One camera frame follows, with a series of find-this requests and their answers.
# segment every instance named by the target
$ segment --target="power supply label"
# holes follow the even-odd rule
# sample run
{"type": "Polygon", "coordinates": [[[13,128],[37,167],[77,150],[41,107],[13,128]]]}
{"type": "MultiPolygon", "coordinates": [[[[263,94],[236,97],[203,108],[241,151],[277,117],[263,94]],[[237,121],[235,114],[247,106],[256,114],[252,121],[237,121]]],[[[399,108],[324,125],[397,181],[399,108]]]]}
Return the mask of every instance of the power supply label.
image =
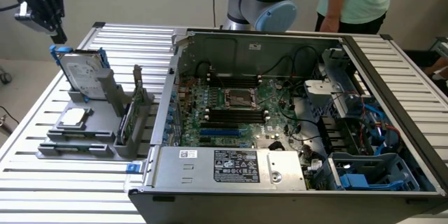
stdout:
{"type": "Polygon", "coordinates": [[[215,150],[213,179],[223,183],[260,183],[256,151],[215,150]]]}

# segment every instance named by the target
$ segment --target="blue clip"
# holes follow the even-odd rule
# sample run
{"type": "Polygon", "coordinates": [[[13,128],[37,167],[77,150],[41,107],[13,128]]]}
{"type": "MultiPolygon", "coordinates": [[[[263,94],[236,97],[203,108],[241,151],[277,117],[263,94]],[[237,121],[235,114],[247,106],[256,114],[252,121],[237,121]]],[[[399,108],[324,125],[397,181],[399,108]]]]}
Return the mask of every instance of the blue clip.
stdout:
{"type": "Polygon", "coordinates": [[[397,180],[391,184],[373,184],[367,183],[364,174],[344,174],[341,177],[341,184],[347,190],[381,190],[381,191],[396,191],[404,185],[403,180],[397,180]]]}
{"type": "Polygon", "coordinates": [[[364,108],[368,109],[369,111],[375,112],[376,114],[379,114],[380,118],[384,119],[385,115],[381,111],[379,111],[376,108],[373,108],[371,105],[364,104],[364,108]]]}
{"type": "Polygon", "coordinates": [[[125,166],[127,174],[140,174],[140,165],[139,164],[128,164],[125,166]]]}
{"type": "Polygon", "coordinates": [[[111,68],[109,61],[107,59],[107,54],[103,47],[99,49],[99,54],[101,56],[103,68],[111,68]]]}
{"type": "Polygon", "coordinates": [[[72,51],[73,51],[73,49],[72,49],[71,47],[60,47],[60,48],[57,48],[57,49],[56,49],[56,45],[52,45],[52,46],[49,47],[49,54],[51,54],[51,56],[53,57],[57,66],[61,65],[61,61],[59,60],[57,53],[59,53],[59,52],[68,53],[68,52],[72,52],[72,51]]]}
{"type": "Polygon", "coordinates": [[[91,101],[91,98],[88,98],[87,95],[83,94],[84,102],[88,103],[91,101]]]}
{"type": "Polygon", "coordinates": [[[381,154],[381,150],[383,150],[384,147],[385,147],[384,144],[381,144],[381,145],[376,148],[376,151],[375,151],[375,153],[373,153],[373,156],[379,156],[379,155],[381,154]]]}

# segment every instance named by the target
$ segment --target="blue tab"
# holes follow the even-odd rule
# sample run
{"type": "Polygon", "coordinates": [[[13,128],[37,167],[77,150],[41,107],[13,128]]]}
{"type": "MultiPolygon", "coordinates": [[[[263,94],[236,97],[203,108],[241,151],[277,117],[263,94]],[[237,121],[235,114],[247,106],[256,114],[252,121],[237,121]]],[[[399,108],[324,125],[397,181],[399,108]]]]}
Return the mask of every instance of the blue tab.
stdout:
{"type": "Polygon", "coordinates": [[[59,57],[57,57],[57,54],[56,54],[56,45],[52,45],[49,47],[49,54],[53,57],[53,60],[56,61],[56,65],[60,66],[61,62],[59,61],[59,57]]]}
{"type": "Polygon", "coordinates": [[[100,53],[100,56],[101,56],[103,67],[104,68],[111,68],[109,61],[107,59],[107,54],[105,54],[105,51],[104,51],[103,47],[99,49],[99,53],[100,53]]]}
{"type": "Polygon", "coordinates": [[[397,180],[391,184],[373,184],[369,185],[364,174],[344,174],[341,177],[341,184],[347,190],[381,190],[396,191],[404,185],[403,180],[397,180]]]}
{"type": "Polygon", "coordinates": [[[379,114],[380,118],[384,119],[385,115],[381,111],[379,111],[376,108],[373,108],[371,105],[364,104],[365,109],[368,109],[369,111],[375,112],[376,114],[379,114]]]}
{"type": "Polygon", "coordinates": [[[125,167],[127,174],[140,174],[140,165],[128,164],[125,167]]]}
{"type": "Polygon", "coordinates": [[[73,52],[72,47],[60,47],[56,52],[73,52]]]}

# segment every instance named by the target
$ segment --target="slotted aluminum surface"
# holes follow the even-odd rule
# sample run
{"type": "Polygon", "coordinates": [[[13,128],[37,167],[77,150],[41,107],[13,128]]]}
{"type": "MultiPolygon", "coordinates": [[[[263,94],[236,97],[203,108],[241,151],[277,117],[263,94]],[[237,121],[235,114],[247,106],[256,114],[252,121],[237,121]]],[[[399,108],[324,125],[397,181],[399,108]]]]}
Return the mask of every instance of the slotted aluminum surface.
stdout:
{"type": "MultiPolygon", "coordinates": [[[[133,89],[132,66],[143,65],[144,87],[156,94],[156,102],[159,102],[172,56],[172,32],[173,28],[168,27],[105,24],[103,28],[91,30],[80,45],[83,49],[103,47],[107,50],[117,83],[127,91],[133,89]]],[[[388,44],[379,37],[365,36],[356,37],[356,39],[360,45],[363,45],[361,42],[367,43],[363,45],[367,51],[372,51],[368,46],[387,50],[388,54],[371,52],[368,56],[372,60],[383,62],[395,58],[400,63],[400,56],[391,53],[388,44]]],[[[384,66],[380,62],[377,63],[381,71],[388,69],[380,67],[384,66]]],[[[400,64],[399,69],[405,72],[404,64],[400,64]]],[[[396,82],[401,80],[396,79],[397,77],[400,76],[391,74],[392,84],[400,83],[396,82]]],[[[404,79],[407,79],[407,84],[420,85],[409,83],[417,78],[404,79]]],[[[47,131],[56,122],[69,100],[67,89],[68,83],[63,74],[59,73],[0,149],[0,223],[144,223],[123,192],[127,179],[125,162],[59,161],[41,160],[35,157],[36,147],[44,141],[47,131]]],[[[395,92],[401,94],[409,91],[397,90],[395,92]]],[[[431,96],[431,92],[424,97],[431,98],[433,102],[437,101],[431,96]]],[[[424,105],[417,107],[439,108],[424,105]]],[[[157,108],[152,108],[144,141],[139,150],[141,158],[148,153],[151,126],[155,122],[156,111],[157,108]]],[[[432,141],[443,145],[443,138],[433,138],[432,141]]],[[[141,175],[131,176],[131,181],[137,182],[140,179],[141,175]]],[[[440,218],[444,216],[448,217],[448,213],[439,215],[440,218]]],[[[443,223],[439,220],[421,216],[403,223],[443,223]]]]}
{"type": "Polygon", "coordinates": [[[448,100],[393,41],[353,37],[448,166],[448,100]]]}

